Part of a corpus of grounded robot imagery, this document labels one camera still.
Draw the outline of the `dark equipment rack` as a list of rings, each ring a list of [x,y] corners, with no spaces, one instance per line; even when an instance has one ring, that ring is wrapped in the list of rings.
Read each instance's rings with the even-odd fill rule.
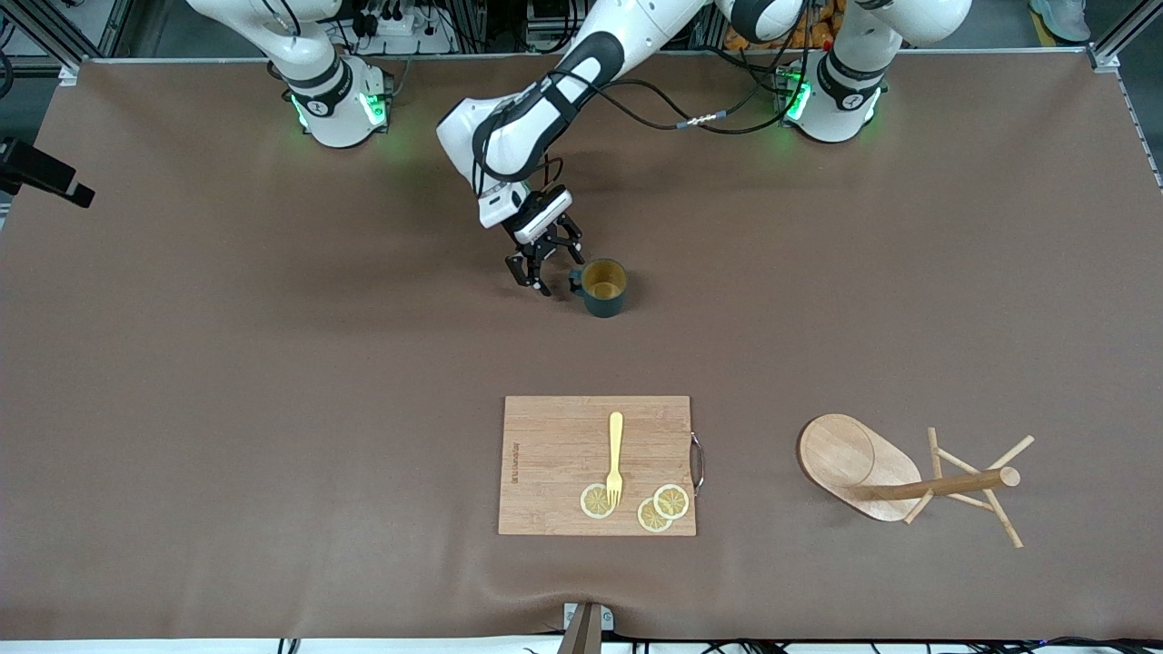
[[[447,0],[468,54],[564,54],[595,0]]]

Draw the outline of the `wooden cup rack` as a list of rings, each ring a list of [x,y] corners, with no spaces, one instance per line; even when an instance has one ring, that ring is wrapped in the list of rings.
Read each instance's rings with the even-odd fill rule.
[[[925,477],[906,452],[847,414],[819,415],[802,427],[795,455],[806,479],[865,518],[913,524],[936,498],[984,510],[999,521],[1013,548],[1025,547],[999,499],[1018,486],[1014,460],[1035,443],[1023,436],[991,464],[978,468],[946,450],[934,427],[927,429],[932,474]]]

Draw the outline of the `grey sneaker shoe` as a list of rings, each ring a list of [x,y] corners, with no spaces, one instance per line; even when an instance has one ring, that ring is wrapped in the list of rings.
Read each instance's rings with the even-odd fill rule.
[[[1059,41],[1086,43],[1091,38],[1085,17],[1087,0],[1029,0],[1029,7]]]

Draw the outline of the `brown table mat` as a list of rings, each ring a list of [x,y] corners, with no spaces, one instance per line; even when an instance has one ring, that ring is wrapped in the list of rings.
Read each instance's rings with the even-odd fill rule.
[[[872,125],[557,142],[623,314],[518,287],[435,125],[550,59],[419,61],[381,138],[298,134],[263,64],[88,64],[38,145],[88,209],[0,232],[0,640],[1163,640],[1163,192],[1083,54],[906,51]],[[511,396],[686,396],[694,536],[498,531]],[[840,413],[999,499],[861,516]]]

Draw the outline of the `orange packets pile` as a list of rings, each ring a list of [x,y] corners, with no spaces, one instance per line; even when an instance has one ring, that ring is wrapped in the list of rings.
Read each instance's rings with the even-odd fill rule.
[[[830,14],[830,16],[821,17],[821,20],[815,22],[815,24],[811,26],[809,48],[830,48],[832,42],[835,40],[835,34],[839,33],[841,24],[843,24],[843,16],[840,14]],[[730,26],[725,37],[723,49],[728,51],[740,51],[744,49],[775,51],[784,48],[785,43],[789,45],[789,50],[802,49],[802,43],[805,43],[805,37],[802,37],[802,22],[797,24],[797,29],[791,37],[784,37],[782,40],[765,43],[749,42]]]

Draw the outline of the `dark teal cup yellow inside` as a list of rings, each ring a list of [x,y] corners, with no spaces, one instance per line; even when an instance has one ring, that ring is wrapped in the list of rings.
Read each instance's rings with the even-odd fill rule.
[[[628,280],[627,270],[611,258],[592,261],[569,273],[571,292],[582,297],[590,315],[602,319],[623,310]]]

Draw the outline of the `white power strip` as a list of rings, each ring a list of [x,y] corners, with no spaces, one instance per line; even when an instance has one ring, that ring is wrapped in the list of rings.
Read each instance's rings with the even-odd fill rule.
[[[347,0],[345,33],[357,55],[461,54],[452,14],[431,0]]]

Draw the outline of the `aluminium frame profile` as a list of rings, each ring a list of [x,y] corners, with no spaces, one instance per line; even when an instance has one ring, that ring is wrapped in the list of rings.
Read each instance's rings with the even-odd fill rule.
[[[0,86],[74,85],[84,62],[112,57],[134,0],[0,0]]]
[[[1094,0],[1099,36],[1089,45],[1097,72],[1113,72],[1163,192],[1163,0]]]

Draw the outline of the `yellow plastic fork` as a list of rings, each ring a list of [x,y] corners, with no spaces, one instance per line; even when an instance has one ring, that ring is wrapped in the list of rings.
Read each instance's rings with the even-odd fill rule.
[[[623,478],[621,475],[621,447],[623,439],[625,417],[621,412],[612,412],[608,415],[608,472],[605,481],[606,495],[611,509],[618,509],[623,493]]]

